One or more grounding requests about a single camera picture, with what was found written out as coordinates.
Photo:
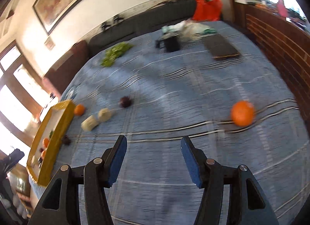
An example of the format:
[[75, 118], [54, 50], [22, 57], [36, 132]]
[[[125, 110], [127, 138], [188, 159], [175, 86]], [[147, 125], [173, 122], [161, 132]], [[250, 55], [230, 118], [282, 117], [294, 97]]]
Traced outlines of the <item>red plum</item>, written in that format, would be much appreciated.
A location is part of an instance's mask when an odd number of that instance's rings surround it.
[[38, 159], [38, 163], [41, 164], [42, 162], [43, 162], [43, 159], [40, 157], [40, 158]]

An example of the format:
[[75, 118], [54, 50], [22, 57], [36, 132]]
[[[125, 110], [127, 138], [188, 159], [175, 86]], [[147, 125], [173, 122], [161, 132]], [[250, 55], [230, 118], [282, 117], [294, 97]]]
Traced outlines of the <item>orange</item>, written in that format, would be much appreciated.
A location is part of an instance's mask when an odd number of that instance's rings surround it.
[[48, 138], [44, 138], [42, 141], [43, 147], [46, 149], [48, 148], [49, 145], [49, 139]]
[[231, 119], [238, 127], [251, 125], [255, 118], [254, 106], [245, 100], [235, 103], [231, 109]]
[[78, 104], [76, 105], [75, 109], [74, 109], [74, 115], [76, 116], [82, 116], [85, 113], [85, 106], [82, 104]]

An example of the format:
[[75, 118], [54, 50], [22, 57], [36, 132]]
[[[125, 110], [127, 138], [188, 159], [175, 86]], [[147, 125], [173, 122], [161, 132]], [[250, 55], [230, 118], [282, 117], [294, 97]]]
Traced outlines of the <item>dark plum with leaf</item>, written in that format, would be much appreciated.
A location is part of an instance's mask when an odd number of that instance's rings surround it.
[[119, 104], [122, 108], [128, 108], [132, 105], [132, 100], [130, 97], [124, 96], [124, 97], [120, 98]]

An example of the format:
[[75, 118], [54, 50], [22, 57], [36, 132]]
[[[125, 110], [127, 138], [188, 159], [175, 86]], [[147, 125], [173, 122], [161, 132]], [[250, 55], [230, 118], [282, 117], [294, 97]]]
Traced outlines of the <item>yellow rimmed white tray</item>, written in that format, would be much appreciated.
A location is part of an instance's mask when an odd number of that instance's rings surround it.
[[[51, 180], [54, 163], [62, 145], [61, 139], [74, 118], [75, 107], [72, 100], [61, 101], [52, 106], [34, 137], [26, 169], [32, 181], [38, 185], [46, 187]], [[54, 134], [49, 140], [48, 148], [45, 149], [42, 141], [44, 138], [48, 138], [51, 130], [54, 131]], [[43, 159], [41, 164], [38, 163], [40, 157]]]

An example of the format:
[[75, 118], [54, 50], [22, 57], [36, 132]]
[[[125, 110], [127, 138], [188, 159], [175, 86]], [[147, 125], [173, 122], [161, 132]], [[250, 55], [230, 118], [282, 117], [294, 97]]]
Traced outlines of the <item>blue plaid table cloth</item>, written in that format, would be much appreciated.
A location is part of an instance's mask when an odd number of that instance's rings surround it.
[[[309, 195], [309, 137], [294, 95], [246, 36], [221, 21], [210, 26], [239, 58], [216, 60], [201, 42], [166, 53], [155, 48], [155, 31], [133, 38], [111, 67], [101, 66], [104, 53], [94, 56], [64, 92], [86, 112], [71, 122], [71, 143], [60, 148], [54, 170], [83, 166], [127, 138], [117, 182], [106, 190], [115, 224], [193, 224], [203, 191], [185, 165], [183, 136], [222, 165], [247, 165], [280, 224], [290, 224]], [[124, 96], [128, 108], [119, 104]], [[255, 109], [247, 127], [231, 119], [242, 100]], [[103, 108], [112, 111], [106, 122], [98, 120]], [[99, 124], [83, 131], [91, 115]]]

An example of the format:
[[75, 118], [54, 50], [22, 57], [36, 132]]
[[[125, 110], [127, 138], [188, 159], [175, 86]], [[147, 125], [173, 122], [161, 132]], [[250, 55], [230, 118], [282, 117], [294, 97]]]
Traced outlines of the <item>green lettuce bunch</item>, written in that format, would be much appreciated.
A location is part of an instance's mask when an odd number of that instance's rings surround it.
[[128, 42], [121, 42], [105, 51], [105, 57], [101, 61], [101, 66], [111, 67], [115, 60], [121, 57], [125, 52], [133, 48], [133, 45]]

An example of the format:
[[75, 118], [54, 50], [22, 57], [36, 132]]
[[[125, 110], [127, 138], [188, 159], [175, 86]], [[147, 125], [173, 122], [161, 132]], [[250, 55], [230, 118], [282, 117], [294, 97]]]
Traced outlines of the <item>black smartphone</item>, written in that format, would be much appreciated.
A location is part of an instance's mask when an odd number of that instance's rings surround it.
[[240, 56], [240, 52], [220, 34], [211, 34], [202, 38], [204, 47], [214, 59], [227, 59]]

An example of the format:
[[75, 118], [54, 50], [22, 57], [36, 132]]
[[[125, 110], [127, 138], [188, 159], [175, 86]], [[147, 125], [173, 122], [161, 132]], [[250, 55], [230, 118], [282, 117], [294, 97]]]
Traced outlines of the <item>black cup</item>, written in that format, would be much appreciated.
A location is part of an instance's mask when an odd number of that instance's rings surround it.
[[165, 35], [162, 38], [164, 47], [166, 52], [171, 53], [171, 52], [176, 52], [180, 50], [180, 44], [179, 44], [179, 38], [178, 35]]

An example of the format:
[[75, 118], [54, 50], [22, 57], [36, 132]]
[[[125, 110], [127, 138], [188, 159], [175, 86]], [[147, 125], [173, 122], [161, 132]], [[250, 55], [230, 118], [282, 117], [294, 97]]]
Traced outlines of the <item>small black box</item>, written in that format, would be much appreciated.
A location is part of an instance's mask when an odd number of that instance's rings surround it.
[[161, 48], [163, 48], [163, 46], [164, 46], [164, 44], [163, 44], [163, 40], [162, 39], [157, 39], [155, 41], [155, 48], [161, 49]]

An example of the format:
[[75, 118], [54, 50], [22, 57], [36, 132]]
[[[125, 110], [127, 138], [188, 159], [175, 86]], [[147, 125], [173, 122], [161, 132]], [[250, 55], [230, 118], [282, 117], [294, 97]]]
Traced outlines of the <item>white crumpled plastic bag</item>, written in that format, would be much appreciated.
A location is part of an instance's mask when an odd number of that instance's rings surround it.
[[206, 35], [217, 33], [214, 28], [192, 20], [181, 21], [174, 25], [165, 25], [161, 30], [163, 34], [178, 34], [180, 40], [184, 42], [197, 41]]

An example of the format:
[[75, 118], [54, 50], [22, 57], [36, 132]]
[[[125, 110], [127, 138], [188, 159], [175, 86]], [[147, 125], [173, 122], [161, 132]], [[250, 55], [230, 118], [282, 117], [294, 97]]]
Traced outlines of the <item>wooden sideboard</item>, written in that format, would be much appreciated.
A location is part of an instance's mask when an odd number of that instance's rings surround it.
[[309, 121], [309, 35], [277, 14], [233, 0], [234, 18], [278, 69]]

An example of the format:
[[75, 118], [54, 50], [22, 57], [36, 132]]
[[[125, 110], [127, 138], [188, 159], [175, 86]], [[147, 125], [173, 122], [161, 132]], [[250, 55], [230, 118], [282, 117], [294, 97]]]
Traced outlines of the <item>red plastic bag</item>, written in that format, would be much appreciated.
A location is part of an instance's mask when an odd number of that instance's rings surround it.
[[196, 0], [194, 21], [218, 21], [221, 17], [223, 3], [221, 0]]

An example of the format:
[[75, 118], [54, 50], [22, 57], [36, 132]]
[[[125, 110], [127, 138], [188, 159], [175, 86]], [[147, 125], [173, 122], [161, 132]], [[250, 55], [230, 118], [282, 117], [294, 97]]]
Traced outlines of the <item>black sofa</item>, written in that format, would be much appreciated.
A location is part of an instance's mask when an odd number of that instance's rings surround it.
[[195, 10], [196, 0], [174, 0], [127, 18], [93, 36], [88, 43], [89, 56], [94, 57], [119, 42], [187, 20], [193, 17]]

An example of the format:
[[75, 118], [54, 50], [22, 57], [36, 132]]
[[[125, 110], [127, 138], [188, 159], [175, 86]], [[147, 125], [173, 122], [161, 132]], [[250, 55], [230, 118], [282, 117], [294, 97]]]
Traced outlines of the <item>small wall plaque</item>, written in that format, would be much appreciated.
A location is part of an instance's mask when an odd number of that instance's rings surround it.
[[52, 50], [55, 47], [55, 43], [50, 36], [47, 37], [44, 45], [47, 47], [48, 50]]

